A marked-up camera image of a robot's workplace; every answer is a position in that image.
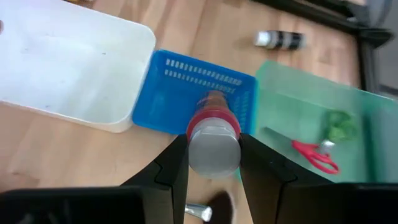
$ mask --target green tray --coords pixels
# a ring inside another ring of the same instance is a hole
[[[340,85],[300,70],[266,62],[256,73],[257,118],[254,137],[288,159],[334,182],[397,182],[398,104],[389,98]],[[340,174],[312,166],[290,144],[265,127],[299,141],[318,144],[328,110],[343,110],[358,127],[355,139],[330,152]]]

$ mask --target silver lid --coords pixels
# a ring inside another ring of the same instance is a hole
[[[207,118],[193,129],[188,146],[190,167],[207,178],[231,175],[241,161],[237,135],[227,121]]]

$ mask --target table surface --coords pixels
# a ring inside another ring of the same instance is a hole
[[[254,75],[265,60],[271,59],[335,82],[359,83],[353,37],[256,2],[96,0],[82,4],[147,25],[157,37],[157,48],[247,74]],[[254,34],[269,29],[304,33],[307,47],[290,52],[253,46]],[[0,191],[119,185],[174,138],[138,126],[121,134],[107,133],[1,102],[0,127]],[[252,223],[243,186],[237,180],[207,180],[190,170],[188,202],[206,202],[221,189],[233,196],[236,223]],[[188,215],[185,222],[201,223]]]

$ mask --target blue plastic basket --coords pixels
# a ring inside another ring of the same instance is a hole
[[[132,120],[136,125],[183,134],[197,102],[209,90],[226,94],[242,132],[254,131],[254,77],[166,50],[155,51]]]

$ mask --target white tray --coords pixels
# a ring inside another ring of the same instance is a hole
[[[132,124],[155,36],[61,0],[0,0],[0,100],[111,132]]]

